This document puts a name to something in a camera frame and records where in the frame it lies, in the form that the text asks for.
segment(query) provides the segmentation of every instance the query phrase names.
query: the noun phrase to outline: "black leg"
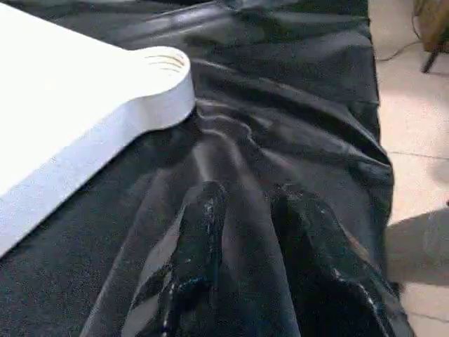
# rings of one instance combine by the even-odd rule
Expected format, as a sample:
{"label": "black leg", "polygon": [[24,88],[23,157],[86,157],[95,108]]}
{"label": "black leg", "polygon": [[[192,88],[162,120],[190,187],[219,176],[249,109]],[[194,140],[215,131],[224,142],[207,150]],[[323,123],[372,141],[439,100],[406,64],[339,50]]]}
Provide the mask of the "black leg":
{"label": "black leg", "polygon": [[430,55],[429,59],[427,60],[426,64],[422,68],[422,72],[427,73],[431,66],[434,64],[436,57],[438,54],[443,51],[445,43],[449,40],[449,28],[446,28],[443,34],[441,35],[440,41],[438,43],[438,46],[435,48],[435,50]]}

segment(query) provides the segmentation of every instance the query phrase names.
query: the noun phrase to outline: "floor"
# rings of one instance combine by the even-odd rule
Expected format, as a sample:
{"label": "floor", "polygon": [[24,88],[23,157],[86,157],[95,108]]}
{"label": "floor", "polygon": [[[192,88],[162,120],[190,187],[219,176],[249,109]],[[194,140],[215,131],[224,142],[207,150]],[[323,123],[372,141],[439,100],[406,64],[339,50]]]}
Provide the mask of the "floor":
{"label": "floor", "polygon": [[[417,40],[413,0],[371,0],[376,58]],[[377,63],[382,144],[396,187],[387,230],[389,278],[418,337],[449,336],[449,54],[429,74],[415,44]]]}

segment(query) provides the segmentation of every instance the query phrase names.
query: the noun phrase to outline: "wrinkled fabric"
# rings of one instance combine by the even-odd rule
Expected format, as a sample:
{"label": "wrinkled fabric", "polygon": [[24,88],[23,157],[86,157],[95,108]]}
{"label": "wrinkled fabric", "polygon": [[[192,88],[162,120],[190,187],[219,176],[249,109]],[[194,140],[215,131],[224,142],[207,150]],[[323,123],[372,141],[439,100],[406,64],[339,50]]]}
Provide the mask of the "wrinkled fabric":
{"label": "wrinkled fabric", "polygon": [[2,258],[2,336],[414,336],[385,281],[366,1],[20,6],[182,49],[196,108]]}

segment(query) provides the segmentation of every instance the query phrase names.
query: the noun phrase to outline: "black tarp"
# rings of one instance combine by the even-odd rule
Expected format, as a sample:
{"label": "black tarp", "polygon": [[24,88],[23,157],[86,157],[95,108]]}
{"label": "black tarp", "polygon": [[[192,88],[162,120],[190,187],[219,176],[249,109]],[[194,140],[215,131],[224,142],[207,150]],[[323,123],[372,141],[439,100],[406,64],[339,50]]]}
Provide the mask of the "black tarp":
{"label": "black tarp", "polygon": [[145,336],[413,336],[384,278],[394,180],[366,1],[14,6],[182,49],[196,109],[2,258],[2,336],[137,336],[142,303]]}

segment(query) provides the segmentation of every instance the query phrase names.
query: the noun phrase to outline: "black fabric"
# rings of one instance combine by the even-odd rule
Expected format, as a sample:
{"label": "black fabric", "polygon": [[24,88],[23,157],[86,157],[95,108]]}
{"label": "black fabric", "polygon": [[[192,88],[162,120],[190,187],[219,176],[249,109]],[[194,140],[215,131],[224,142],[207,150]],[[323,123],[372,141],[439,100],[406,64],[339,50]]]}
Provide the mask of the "black fabric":
{"label": "black fabric", "polygon": [[393,173],[366,1],[180,2],[21,5],[122,48],[182,49],[196,109],[137,139],[2,258],[0,334],[120,335],[186,194],[216,181],[220,268],[169,316],[174,336],[413,336],[384,280]]}

